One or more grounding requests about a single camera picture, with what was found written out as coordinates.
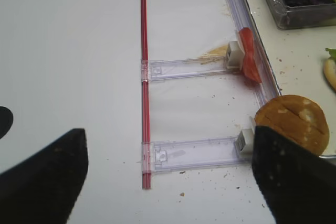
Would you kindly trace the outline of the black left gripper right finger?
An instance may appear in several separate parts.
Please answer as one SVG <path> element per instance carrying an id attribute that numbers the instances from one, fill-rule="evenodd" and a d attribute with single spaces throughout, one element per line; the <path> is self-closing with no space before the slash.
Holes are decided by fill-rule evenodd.
<path id="1" fill-rule="evenodd" d="M 251 167 L 276 223 L 335 223 L 335 165 L 266 126 Z"/>

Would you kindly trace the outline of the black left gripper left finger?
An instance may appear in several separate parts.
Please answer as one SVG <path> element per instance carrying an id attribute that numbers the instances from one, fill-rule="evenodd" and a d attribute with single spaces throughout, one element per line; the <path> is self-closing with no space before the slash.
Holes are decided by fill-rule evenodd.
<path id="1" fill-rule="evenodd" d="M 72 129 L 1 173 L 1 223 L 67 223 L 88 168 L 85 130 Z"/>

